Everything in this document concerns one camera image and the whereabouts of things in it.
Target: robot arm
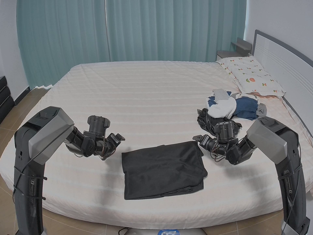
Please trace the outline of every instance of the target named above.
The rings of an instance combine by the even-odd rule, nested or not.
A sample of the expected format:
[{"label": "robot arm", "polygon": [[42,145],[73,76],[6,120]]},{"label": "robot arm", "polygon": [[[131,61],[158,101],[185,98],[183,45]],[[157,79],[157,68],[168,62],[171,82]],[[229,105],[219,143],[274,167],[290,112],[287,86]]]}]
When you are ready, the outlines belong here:
[{"label": "robot arm", "polygon": [[248,160],[259,148],[275,163],[284,208],[283,229],[286,235],[306,234],[310,220],[306,217],[306,190],[301,159],[298,151],[299,137],[284,124],[270,117],[257,119],[238,142],[233,136],[232,122],[215,126],[215,139],[208,135],[194,136],[200,146],[237,165]]},{"label": "robot arm", "polygon": [[111,133],[110,121],[90,116],[89,131],[82,134],[71,118],[58,107],[47,107],[28,120],[14,135],[14,201],[19,230],[17,235],[45,234],[42,197],[45,163],[64,142],[69,151],[84,157],[99,155],[105,160],[125,139]]}]

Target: curtain fold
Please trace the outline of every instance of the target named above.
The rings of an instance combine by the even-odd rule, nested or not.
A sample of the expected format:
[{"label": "curtain fold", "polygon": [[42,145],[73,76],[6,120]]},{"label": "curtain fold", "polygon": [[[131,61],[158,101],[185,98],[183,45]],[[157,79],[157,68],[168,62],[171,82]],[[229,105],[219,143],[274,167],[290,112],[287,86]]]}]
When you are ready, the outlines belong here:
[{"label": "curtain fold", "polygon": [[106,0],[111,61],[215,61],[243,38],[246,1]]},{"label": "curtain fold", "polygon": [[243,38],[246,1],[18,0],[29,85],[55,84],[80,63],[215,61]]},{"label": "curtain fold", "polygon": [[110,61],[105,0],[18,0],[17,30],[31,88],[77,64]]}]

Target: white sticker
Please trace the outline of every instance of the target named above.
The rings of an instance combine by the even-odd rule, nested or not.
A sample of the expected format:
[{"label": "white sticker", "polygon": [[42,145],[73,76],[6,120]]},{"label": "white sticker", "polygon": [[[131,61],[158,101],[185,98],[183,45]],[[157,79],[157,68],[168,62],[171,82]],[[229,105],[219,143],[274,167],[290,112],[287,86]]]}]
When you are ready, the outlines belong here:
[{"label": "white sticker", "polygon": [[118,140],[116,139],[116,137],[113,134],[111,134],[111,138],[115,141],[115,143],[118,143]]},{"label": "white sticker", "polygon": [[206,138],[202,141],[202,145],[204,145],[209,139],[209,136],[206,136]]}]

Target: crumpled black garment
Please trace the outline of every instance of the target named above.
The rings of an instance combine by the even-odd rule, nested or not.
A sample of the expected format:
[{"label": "crumpled black garment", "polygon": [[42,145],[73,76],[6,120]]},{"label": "crumpled black garment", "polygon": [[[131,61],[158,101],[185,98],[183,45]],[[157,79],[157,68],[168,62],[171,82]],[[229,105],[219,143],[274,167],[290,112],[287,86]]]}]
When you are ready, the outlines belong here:
[{"label": "crumpled black garment", "polygon": [[214,131],[214,126],[217,123],[222,123],[222,122],[228,122],[231,121],[234,123],[234,129],[233,129],[233,134],[237,135],[240,128],[242,128],[241,123],[236,123],[235,121],[225,118],[225,117],[221,117],[221,118],[213,118],[208,114],[208,109],[207,108],[203,108],[203,110],[199,110],[198,109],[198,123],[200,125],[200,127],[211,133],[213,136],[216,136],[216,133]]},{"label": "crumpled black garment", "polygon": [[208,175],[197,141],[122,153],[125,199],[150,199],[203,189]]}]

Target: white pillow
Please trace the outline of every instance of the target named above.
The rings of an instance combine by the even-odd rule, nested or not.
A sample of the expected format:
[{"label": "white pillow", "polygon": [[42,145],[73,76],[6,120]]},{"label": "white pillow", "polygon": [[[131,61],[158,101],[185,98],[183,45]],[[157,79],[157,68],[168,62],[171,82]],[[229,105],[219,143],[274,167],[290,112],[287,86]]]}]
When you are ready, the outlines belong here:
[{"label": "white pillow", "polygon": [[218,62],[233,77],[242,93],[284,96],[285,90],[253,57],[226,57]]}]

